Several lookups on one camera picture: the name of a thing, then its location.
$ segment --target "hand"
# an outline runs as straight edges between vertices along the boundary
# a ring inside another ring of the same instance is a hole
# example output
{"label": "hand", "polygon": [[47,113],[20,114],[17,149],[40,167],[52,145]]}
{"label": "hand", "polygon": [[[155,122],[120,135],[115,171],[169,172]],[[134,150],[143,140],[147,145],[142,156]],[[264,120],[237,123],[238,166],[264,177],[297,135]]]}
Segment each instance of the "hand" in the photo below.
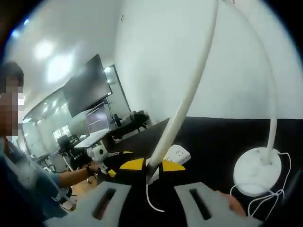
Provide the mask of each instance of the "hand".
{"label": "hand", "polygon": [[229,202],[229,206],[230,206],[230,208],[233,212],[235,212],[235,213],[237,213],[241,216],[246,217],[246,213],[245,213],[243,207],[241,206],[241,204],[239,203],[239,201],[235,197],[233,197],[229,194],[224,194],[222,192],[219,192],[219,193],[222,196],[224,196],[225,198],[227,198],[227,200]]}
{"label": "hand", "polygon": [[99,171],[99,166],[98,166],[97,164],[91,164],[91,165],[89,166],[89,169],[90,169],[91,171],[93,171],[94,173],[97,173],[97,172]]}

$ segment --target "wooden floor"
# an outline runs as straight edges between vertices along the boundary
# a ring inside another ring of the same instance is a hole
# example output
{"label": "wooden floor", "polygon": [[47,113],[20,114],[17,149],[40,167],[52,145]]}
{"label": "wooden floor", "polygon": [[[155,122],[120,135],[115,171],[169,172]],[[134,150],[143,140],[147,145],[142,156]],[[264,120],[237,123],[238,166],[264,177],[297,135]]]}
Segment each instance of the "wooden floor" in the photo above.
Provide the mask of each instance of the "wooden floor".
{"label": "wooden floor", "polygon": [[72,194],[77,195],[78,198],[81,198],[81,196],[83,196],[84,194],[86,194],[97,186],[97,181],[93,176],[89,177],[89,181],[91,182],[91,184],[87,183],[87,181],[85,180],[72,186]]}
{"label": "wooden floor", "polygon": [[[90,190],[96,188],[97,181],[93,176],[89,177],[89,181],[91,182],[91,184],[87,183],[87,181],[85,180],[71,187],[72,195],[76,195],[76,196],[71,196],[72,200],[77,201],[81,197],[83,197],[86,193],[88,193]],[[63,207],[70,211],[74,210],[74,207],[69,202],[64,203]]]}

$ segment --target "white cable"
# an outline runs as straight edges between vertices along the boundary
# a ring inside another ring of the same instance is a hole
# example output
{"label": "white cable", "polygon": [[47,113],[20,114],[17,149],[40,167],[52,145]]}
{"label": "white cable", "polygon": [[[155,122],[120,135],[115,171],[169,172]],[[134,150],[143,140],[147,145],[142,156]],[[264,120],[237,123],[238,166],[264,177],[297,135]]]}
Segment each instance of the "white cable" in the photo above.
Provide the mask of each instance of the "white cable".
{"label": "white cable", "polygon": [[[279,196],[282,194],[282,195],[283,195],[283,198],[285,197],[284,188],[285,188],[286,181],[287,181],[287,179],[288,179],[290,170],[291,170],[291,168],[292,168],[292,161],[291,161],[290,155],[289,155],[288,153],[280,153],[280,152],[278,152],[278,154],[279,154],[279,155],[287,155],[288,158],[289,158],[289,170],[288,170],[288,173],[287,173],[287,175],[286,175],[286,178],[285,178],[285,181],[284,181],[284,184],[283,184],[282,189],[278,190],[277,192],[272,192],[270,189],[266,189],[264,186],[262,186],[262,185],[260,185],[260,184],[256,184],[256,183],[239,183],[239,184],[235,184],[235,185],[230,189],[230,195],[232,195],[232,190],[233,190],[235,187],[237,187],[238,185],[240,185],[240,184],[255,184],[255,185],[258,185],[258,186],[260,186],[260,187],[265,188],[265,189],[270,193],[270,195],[267,195],[267,196],[263,196],[263,197],[254,199],[254,200],[252,200],[252,201],[249,203],[248,209],[247,209],[248,216],[252,216],[252,217],[253,217],[253,216],[255,215],[255,213],[257,212],[257,210],[259,209],[259,207],[262,205],[262,203],[264,203],[264,202],[266,202],[266,201],[268,201],[268,200],[270,200],[271,198],[273,198],[273,197],[276,196],[276,197],[277,197],[277,198],[276,198],[276,202],[275,202],[275,204],[273,205],[273,207],[271,208],[270,212],[268,213],[268,215],[267,215],[267,217],[266,217],[266,219],[265,219],[265,220],[267,220],[268,217],[269,217],[269,215],[271,214],[271,212],[272,212],[273,209],[275,208],[275,206],[276,206],[276,204],[277,204],[277,202],[278,202],[278,200],[279,200]],[[254,210],[254,212],[253,212],[252,214],[250,214],[250,206],[252,205],[253,202],[256,202],[256,201],[259,201],[259,200],[263,200],[263,201],[256,207],[256,209]]]}
{"label": "white cable", "polygon": [[269,217],[269,215],[271,214],[271,212],[272,212],[272,211],[273,211],[273,209],[275,208],[276,203],[278,202],[278,199],[279,199],[279,196],[277,196],[277,197],[276,197],[276,202],[275,202],[275,204],[273,205],[273,207],[271,208],[271,210],[270,210],[270,212],[268,213],[268,215],[267,215],[267,217],[266,217],[266,219],[265,219],[265,220],[267,220],[267,218]]}
{"label": "white cable", "polygon": [[238,183],[238,184],[235,184],[235,185],[230,189],[229,194],[232,196],[232,190],[233,190],[235,187],[237,187],[238,185],[244,185],[244,184],[253,184],[253,185],[257,185],[257,186],[259,186],[259,187],[261,187],[261,188],[264,188],[266,191],[270,192],[271,194],[275,194],[275,192],[269,190],[268,188],[266,188],[266,187],[264,187],[263,185],[260,185],[260,184],[258,184],[258,183]]}
{"label": "white cable", "polygon": [[282,189],[280,189],[279,191],[277,191],[274,195],[270,195],[269,198],[263,200],[263,201],[257,206],[257,208],[255,209],[255,211],[252,213],[252,216],[255,215],[255,213],[257,212],[257,210],[259,209],[259,207],[262,205],[262,203],[266,202],[267,200],[270,200],[271,198],[273,198],[273,197],[275,197],[275,196],[276,196],[277,198],[279,198],[279,195],[280,195],[281,193],[284,193],[284,191],[283,191]]}
{"label": "white cable", "polygon": [[288,173],[287,173],[287,175],[286,175],[285,182],[284,182],[284,185],[283,185],[283,188],[282,188],[282,190],[284,190],[284,187],[285,187],[285,184],[286,184],[288,175],[289,175],[290,170],[291,170],[291,168],[292,168],[292,160],[291,160],[291,158],[290,158],[290,155],[289,155],[287,152],[285,152],[285,153],[280,153],[280,152],[278,152],[278,154],[279,154],[279,155],[287,155],[288,158],[289,158],[289,170],[288,170]]}
{"label": "white cable", "polygon": [[164,212],[163,210],[157,209],[152,205],[150,198],[148,196],[148,184],[146,185],[146,198],[147,198],[148,204],[151,206],[151,208],[153,208],[154,210],[156,210],[158,212]]}

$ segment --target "person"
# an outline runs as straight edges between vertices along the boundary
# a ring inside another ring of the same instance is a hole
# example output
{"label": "person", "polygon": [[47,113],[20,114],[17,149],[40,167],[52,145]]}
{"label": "person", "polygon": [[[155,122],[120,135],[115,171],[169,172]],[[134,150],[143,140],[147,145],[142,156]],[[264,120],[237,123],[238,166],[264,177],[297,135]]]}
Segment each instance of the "person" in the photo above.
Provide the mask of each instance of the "person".
{"label": "person", "polygon": [[23,76],[22,69],[15,62],[4,64],[0,70],[0,165],[3,169],[2,183],[6,182],[2,185],[8,188],[11,186],[12,190],[17,191],[20,199],[16,203],[24,201],[40,221],[63,217],[67,211],[53,199],[58,194],[54,183],[59,188],[73,186],[96,173],[98,166],[94,164],[73,172],[54,174],[35,165],[28,179],[22,184],[20,178],[26,175],[27,168],[33,166],[30,160],[8,141],[7,136],[18,134],[18,93],[23,90]]}

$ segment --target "monitor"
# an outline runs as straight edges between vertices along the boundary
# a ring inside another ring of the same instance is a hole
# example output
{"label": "monitor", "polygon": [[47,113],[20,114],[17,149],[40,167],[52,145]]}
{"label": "monitor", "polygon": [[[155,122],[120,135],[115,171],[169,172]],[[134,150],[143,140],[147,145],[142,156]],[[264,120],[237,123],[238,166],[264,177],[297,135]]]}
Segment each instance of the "monitor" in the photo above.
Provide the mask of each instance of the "monitor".
{"label": "monitor", "polygon": [[86,114],[89,133],[97,132],[102,129],[108,129],[107,115],[105,113],[104,103],[93,108]]}
{"label": "monitor", "polygon": [[98,54],[63,86],[63,94],[72,117],[112,94]]}

